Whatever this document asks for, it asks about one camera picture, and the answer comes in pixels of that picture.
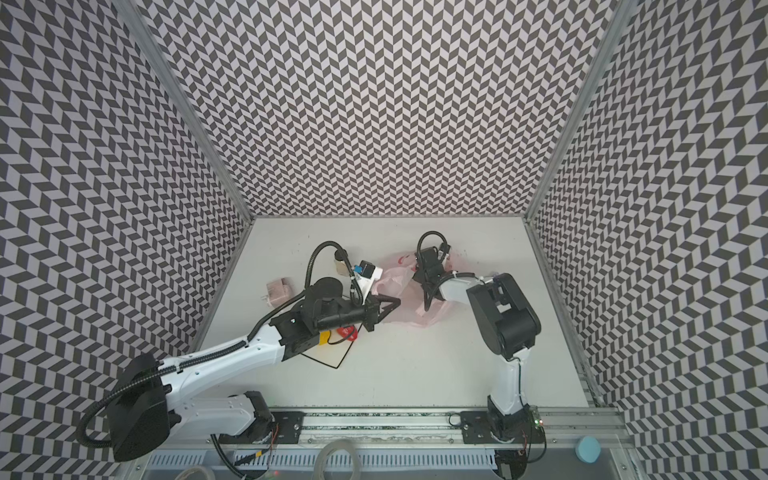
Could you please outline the pink plastic bag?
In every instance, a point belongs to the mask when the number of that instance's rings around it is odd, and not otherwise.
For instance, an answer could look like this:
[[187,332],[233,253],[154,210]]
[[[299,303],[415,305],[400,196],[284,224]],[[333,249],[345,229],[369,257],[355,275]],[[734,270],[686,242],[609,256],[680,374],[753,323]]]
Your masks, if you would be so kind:
[[422,286],[414,280],[417,260],[414,253],[400,252],[377,264],[383,272],[374,283],[371,292],[398,298],[401,301],[385,322],[427,328],[441,321],[457,302],[434,300],[429,310],[424,308]]

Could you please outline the fake strawberry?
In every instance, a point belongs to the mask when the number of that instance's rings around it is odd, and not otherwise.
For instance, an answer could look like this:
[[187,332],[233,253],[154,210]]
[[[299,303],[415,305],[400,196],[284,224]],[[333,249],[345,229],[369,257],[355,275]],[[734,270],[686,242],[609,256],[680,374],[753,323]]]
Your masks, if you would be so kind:
[[347,327],[341,327],[336,330],[342,341],[355,341],[358,337],[358,327],[350,325]]

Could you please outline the fake yellow fruit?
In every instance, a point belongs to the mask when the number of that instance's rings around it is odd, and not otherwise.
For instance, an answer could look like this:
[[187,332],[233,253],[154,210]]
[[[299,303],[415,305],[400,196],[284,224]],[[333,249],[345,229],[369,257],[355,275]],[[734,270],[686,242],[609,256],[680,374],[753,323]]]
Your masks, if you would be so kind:
[[324,331],[320,334],[319,344],[320,345],[330,345],[332,343],[332,331]]

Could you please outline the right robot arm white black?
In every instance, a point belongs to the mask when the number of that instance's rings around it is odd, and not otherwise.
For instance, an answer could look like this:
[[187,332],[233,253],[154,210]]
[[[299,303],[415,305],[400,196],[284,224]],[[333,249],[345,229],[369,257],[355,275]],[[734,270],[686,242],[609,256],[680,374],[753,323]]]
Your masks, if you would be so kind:
[[417,242],[414,280],[421,285],[424,309],[430,310],[437,301],[471,307],[482,340],[497,356],[487,397],[490,433],[500,442],[530,446],[537,423],[523,392],[523,379],[541,322],[512,275],[483,277],[450,270],[446,267],[450,250],[445,235],[435,230]]

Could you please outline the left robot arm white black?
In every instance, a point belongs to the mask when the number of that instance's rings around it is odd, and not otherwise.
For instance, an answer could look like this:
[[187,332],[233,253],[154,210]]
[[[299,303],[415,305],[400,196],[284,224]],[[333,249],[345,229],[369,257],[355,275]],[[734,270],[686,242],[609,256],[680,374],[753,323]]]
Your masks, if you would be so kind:
[[169,439],[270,442],[279,423],[260,392],[219,398],[207,398],[205,392],[305,353],[324,332],[348,326],[373,331],[401,304],[396,297],[372,293],[374,265],[352,265],[339,243],[321,243],[310,258],[329,247],[344,264],[348,288],[332,277],[313,280],[308,268],[302,291],[273,308],[248,334],[163,360],[139,355],[120,373],[113,390],[86,408],[75,440],[86,448],[111,450],[118,462],[142,457]]

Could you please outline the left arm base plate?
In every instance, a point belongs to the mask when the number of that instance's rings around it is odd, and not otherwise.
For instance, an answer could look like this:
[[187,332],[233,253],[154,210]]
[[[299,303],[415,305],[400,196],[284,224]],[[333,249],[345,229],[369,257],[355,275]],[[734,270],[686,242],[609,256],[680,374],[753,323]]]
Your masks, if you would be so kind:
[[273,411],[269,418],[259,415],[252,424],[251,441],[256,444],[298,444],[304,420],[303,411]]

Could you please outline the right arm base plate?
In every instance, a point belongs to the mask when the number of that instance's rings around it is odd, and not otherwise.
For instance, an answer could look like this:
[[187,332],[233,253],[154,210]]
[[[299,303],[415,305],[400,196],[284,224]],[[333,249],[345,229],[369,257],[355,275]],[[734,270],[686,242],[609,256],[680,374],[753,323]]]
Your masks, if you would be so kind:
[[543,445],[546,434],[529,408],[513,415],[497,416],[485,410],[459,413],[460,432],[465,444],[512,443]]

